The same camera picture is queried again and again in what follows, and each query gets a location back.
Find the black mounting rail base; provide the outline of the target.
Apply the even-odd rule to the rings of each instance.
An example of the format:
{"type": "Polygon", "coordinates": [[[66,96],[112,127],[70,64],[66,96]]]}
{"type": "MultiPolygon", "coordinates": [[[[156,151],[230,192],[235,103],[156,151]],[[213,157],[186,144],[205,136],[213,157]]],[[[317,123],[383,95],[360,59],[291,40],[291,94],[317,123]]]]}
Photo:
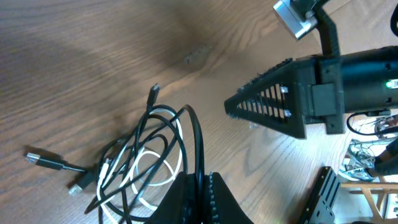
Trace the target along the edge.
{"type": "Polygon", "coordinates": [[[340,187],[341,180],[332,167],[322,167],[297,224],[334,224],[332,208],[340,187]]]}

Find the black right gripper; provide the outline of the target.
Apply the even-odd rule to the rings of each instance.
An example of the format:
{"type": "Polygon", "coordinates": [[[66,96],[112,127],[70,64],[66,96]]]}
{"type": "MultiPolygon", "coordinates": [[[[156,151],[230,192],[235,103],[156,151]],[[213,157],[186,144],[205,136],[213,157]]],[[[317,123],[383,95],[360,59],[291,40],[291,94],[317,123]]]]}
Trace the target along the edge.
{"type": "MultiPolygon", "coordinates": [[[[298,62],[288,58],[237,90],[224,101],[226,114],[305,139],[298,62]]],[[[365,50],[341,57],[346,113],[397,108],[397,47],[365,50]]]]}

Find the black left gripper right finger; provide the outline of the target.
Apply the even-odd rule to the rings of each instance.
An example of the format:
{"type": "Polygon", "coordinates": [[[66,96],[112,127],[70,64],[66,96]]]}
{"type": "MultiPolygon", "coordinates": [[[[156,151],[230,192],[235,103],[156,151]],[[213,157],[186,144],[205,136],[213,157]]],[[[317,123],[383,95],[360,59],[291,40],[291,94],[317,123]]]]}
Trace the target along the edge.
{"type": "Polygon", "coordinates": [[[211,172],[206,178],[206,192],[203,200],[204,223],[253,224],[219,173],[211,172]]]}

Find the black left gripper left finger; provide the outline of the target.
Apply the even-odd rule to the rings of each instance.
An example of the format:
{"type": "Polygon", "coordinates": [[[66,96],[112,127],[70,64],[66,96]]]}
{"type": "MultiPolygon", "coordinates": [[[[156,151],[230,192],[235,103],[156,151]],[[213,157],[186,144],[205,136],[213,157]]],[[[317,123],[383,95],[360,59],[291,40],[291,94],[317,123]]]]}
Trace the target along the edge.
{"type": "Polygon", "coordinates": [[[180,172],[145,224],[198,223],[197,208],[195,175],[180,172]]]}

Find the wooden frame in background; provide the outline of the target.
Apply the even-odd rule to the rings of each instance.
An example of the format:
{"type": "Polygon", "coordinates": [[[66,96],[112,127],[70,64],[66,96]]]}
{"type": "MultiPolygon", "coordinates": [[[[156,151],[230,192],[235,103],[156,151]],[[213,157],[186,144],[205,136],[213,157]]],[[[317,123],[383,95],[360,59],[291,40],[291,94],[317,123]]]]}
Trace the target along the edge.
{"type": "Polygon", "coordinates": [[[386,198],[390,194],[397,194],[397,182],[346,182],[341,188],[351,190],[350,194],[364,195],[373,214],[372,220],[382,224],[397,223],[397,218],[385,218],[381,212],[386,198]]]}

